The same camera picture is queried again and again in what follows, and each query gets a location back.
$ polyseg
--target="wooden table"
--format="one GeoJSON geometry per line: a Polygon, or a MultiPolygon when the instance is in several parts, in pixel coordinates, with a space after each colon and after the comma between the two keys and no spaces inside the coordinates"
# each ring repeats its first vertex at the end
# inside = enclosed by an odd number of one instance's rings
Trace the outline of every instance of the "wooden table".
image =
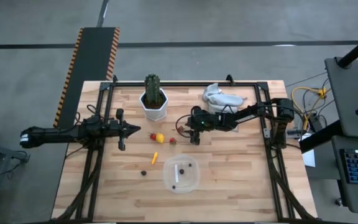
{"type": "MultiPolygon", "coordinates": [[[[271,98],[287,97],[283,81],[267,81],[271,98]]],[[[84,82],[78,112],[91,116],[87,104],[96,105],[100,82],[84,82]]],[[[249,87],[222,87],[223,92],[248,97],[241,108],[253,105],[255,93],[249,87]]],[[[142,129],[126,139],[126,150],[117,148],[118,138],[108,138],[104,147],[94,220],[99,222],[252,222],[275,221],[269,170],[259,119],[239,125],[238,132],[212,131],[201,134],[194,146],[179,136],[175,121],[200,105],[203,87],[166,87],[167,117],[153,122],[145,118],[139,96],[143,87],[114,88],[111,115],[124,109],[124,119],[142,129]],[[149,133],[164,133],[156,143],[149,133]],[[177,139],[172,146],[169,138],[177,139]],[[158,159],[151,164],[154,152],[158,159]],[[194,157],[200,167],[200,185],[187,194],[167,190],[162,180],[164,162],[177,154],[194,157]],[[146,176],[140,172],[147,171],[146,176]]],[[[67,153],[80,147],[70,144],[67,153]]],[[[290,188],[307,209],[316,210],[299,149],[283,150],[290,188]]],[[[57,217],[74,199],[81,185],[86,150],[71,155],[64,163],[52,217],[57,217]]],[[[284,196],[280,191],[283,210],[284,196]]],[[[87,200],[84,211],[87,211],[87,200]]]]}

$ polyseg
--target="gray floor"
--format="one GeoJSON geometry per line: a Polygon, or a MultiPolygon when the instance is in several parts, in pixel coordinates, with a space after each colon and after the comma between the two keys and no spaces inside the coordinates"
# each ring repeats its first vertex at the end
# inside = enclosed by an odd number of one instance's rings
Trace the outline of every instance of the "gray floor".
{"type": "MultiPolygon", "coordinates": [[[[95,26],[102,0],[0,1],[0,44],[74,43],[80,27],[95,26]]],[[[104,26],[121,28],[120,42],[358,40],[358,0],[187,1],[110,0],[104,26]]],[[[120,80],[243,80],[293,83],[324,72],[324,59],[354,46],[119,49],[120,80]]],[[[0,145],[21,149],[19,133],[51,126],[72,49],[0,50],[0,145]]],[[[297,86],[319,88],[326,75],[297,86]]],[[[301,91],[296,94],[301,101],[301,91]]],[[[314,102],[311,95],[307,101],[314,102]]],[[[322,112],[337,119],[334,103],[322,112]]],[[[66,145],[31,149],[31,159],[6,180],[0,223],[48,220],[66,145]]],[[[310,179],[318,216],[358,223],[333,204],[335,181],[310,179]]]]}

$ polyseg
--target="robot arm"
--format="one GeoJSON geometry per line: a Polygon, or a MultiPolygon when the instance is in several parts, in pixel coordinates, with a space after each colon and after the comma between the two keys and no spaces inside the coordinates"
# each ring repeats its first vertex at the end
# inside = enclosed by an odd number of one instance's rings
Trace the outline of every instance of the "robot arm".
{"type": "Polygon", "coordinates": [[[118,109],[117,119],[110,118],[107,123],[100,116],[94,115],[66,130],[31,127],[21,132],[20,145],[23,148],[38,147],[45,143],[79,142],[84,145],[95,139],[118,136],[118,148],[124,151],[124,138],[140,130],[140,127],[123,121],[123,113],[124,110],[118,109]]]}
{"type": "Polygon", "coordinates": [[[270,143],[273,147],[285,148],[285,130],[287,124],[292,122],[294,118],[293,102],[287,98],[275,98],[268,102],[257,103],[236,113],[212,114],[202,110],[199,106],[195,106],[191,109],[191,116],[186,123],[190,130],[185,132],[190,134],[191,143],[199,145],[200,133],[203,131],[231,131],[238,124],[258,117],[273,121],[270,143]],[[269,107],[277,108],[276,116],[267,112],[269,107]]]}

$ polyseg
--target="transparent container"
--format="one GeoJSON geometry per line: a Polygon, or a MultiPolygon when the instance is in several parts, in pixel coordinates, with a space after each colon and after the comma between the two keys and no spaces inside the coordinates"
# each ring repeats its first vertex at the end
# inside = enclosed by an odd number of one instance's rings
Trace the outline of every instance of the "transparent container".
{"type": "Polygon", "coordinates": [[[162,179],[168,190],[188,193],[197,189],[200,183],[200,168],[193,157],[179,154],[164,163],[162,179]]]}

